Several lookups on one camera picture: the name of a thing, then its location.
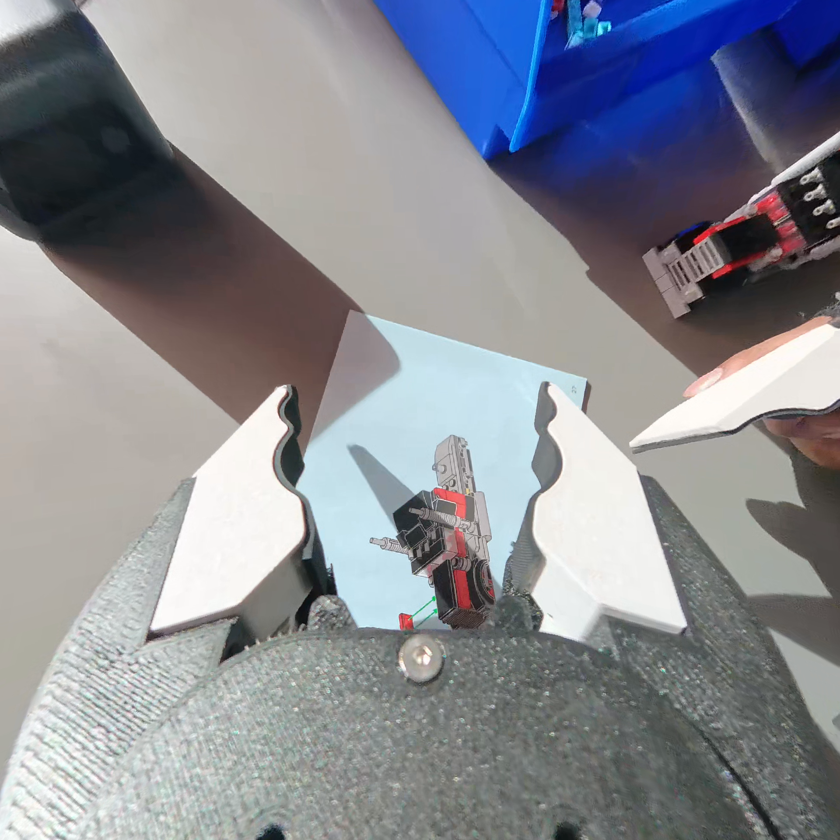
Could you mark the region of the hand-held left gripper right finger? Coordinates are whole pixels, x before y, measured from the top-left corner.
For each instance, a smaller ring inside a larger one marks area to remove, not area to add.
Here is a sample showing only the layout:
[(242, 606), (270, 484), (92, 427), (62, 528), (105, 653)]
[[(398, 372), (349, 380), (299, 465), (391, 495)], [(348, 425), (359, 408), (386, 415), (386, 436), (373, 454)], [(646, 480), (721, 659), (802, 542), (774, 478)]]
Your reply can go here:
[(506, 593), (535, 629), (587, 641), (604, 618), (680, 635), (687, 620), (642, 479), (555, 384), (539, 389), (528, 502), (506, 564)]

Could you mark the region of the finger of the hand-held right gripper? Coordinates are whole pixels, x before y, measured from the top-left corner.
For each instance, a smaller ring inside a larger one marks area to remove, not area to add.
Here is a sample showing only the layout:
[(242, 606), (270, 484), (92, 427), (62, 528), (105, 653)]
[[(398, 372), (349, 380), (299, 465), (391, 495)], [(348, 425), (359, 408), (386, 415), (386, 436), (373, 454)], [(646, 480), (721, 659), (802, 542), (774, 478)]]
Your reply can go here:
[(770, 418), (821, 416), (839, 405), (839, 329), (793, 339), (682, 402), (629, 444), (635, 454), (737, 434)]

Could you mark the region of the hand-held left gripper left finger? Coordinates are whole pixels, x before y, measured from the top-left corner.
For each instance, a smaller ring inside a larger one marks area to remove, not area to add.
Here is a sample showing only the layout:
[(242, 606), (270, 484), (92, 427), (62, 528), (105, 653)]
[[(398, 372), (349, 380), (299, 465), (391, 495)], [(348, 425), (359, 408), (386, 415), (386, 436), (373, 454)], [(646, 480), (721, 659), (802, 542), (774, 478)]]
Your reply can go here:
[(153, 636), (228, 617), (256, 641), (292, 626), (314, 589), (300, 431), (297, 390), (279, 386), (194, 474)]

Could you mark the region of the toy brick truck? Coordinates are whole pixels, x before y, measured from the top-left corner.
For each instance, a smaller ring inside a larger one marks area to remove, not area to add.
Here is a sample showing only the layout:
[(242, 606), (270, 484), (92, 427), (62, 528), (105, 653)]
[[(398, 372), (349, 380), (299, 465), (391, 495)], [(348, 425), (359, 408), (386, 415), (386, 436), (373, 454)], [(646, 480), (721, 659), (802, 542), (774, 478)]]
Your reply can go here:
[[(711, 225), (755, 214), (766, 214), (773, 222), (772, 239), (714, 235), (694, 244), (694, 238)], [(761, 272), (743, 269), (711, 278), (713, 271), (728, 262), (777, 248), (784, 255), (781, 261)], [(644, 254), (644, 264), (671, 317), (680, 319), (700, 301), (779, 271), (796, 270), (836, 253), (838, 248), (839, 134), (835, 133), (725, 219), (695, 224), (652, 247)]]

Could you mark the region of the light blue instruction booklet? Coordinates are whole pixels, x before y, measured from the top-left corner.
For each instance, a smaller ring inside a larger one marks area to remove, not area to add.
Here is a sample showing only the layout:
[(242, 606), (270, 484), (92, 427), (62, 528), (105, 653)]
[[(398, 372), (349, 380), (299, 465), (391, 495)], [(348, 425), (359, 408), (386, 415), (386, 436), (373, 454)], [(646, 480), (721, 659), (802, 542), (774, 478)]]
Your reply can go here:
[(539, 390), (558, 385), (582, 408), (577, 374), (445, 339), (353, 311), (343, 330), (305, 455), (300, 489), (311, 503), (338, 595), (361, 627), (449, 630), (425, 572), (371, 539), (397, 537), (395, 513), (430, 496), (465, 440), (467, 467), (489, 513), (489, 573), (501, 577), (538, 488), (532, 457)]

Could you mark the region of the person's right hand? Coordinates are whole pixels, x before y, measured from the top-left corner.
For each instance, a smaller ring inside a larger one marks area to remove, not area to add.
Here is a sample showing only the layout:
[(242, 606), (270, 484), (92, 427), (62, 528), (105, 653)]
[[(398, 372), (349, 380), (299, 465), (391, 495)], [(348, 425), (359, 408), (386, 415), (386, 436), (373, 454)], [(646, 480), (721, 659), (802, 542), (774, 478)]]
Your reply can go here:
[[(683, 393), (693, 397), (721, 382), (749, 363), (735, 357), (701, 376)], [(789, 443), (804, 457), (820, 467), (839, 470), (839, 409), (820, 415), (794, 416), (793, 418), (765, 418), (760, 424), (773, 437)]]

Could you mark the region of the pile of loose toy bricks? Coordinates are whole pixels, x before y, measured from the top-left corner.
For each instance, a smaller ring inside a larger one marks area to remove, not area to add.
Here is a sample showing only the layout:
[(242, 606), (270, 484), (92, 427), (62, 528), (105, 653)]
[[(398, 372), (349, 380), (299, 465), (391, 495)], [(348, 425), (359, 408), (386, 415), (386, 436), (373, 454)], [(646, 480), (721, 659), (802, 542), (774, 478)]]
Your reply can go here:
[(573, 49), (609, 33), (613, 24), (602, 18), (599, 1), (552, 1), (550, 18), (563, 24), (563, 47)]

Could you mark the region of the grey electronic device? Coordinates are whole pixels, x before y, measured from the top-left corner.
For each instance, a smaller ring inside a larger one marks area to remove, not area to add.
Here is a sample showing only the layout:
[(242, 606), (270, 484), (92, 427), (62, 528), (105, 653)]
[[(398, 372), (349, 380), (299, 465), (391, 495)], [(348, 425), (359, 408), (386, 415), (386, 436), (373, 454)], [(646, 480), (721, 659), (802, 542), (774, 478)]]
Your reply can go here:
[(174, 165), (76, 2), (1, 2), (1, 223), (44, 241), (102, 215)]

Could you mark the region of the blue bin with white card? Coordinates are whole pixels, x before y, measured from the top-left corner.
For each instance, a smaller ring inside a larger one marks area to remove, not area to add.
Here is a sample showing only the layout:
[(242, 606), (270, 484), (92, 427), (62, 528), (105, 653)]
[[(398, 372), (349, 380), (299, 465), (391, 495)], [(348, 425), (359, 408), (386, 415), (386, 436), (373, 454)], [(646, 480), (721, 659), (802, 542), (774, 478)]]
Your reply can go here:
[(485, 160), (611, 109), (794, 4), (603, 2), (611, 29), (568, 48), (549, 1), (375, 2)]

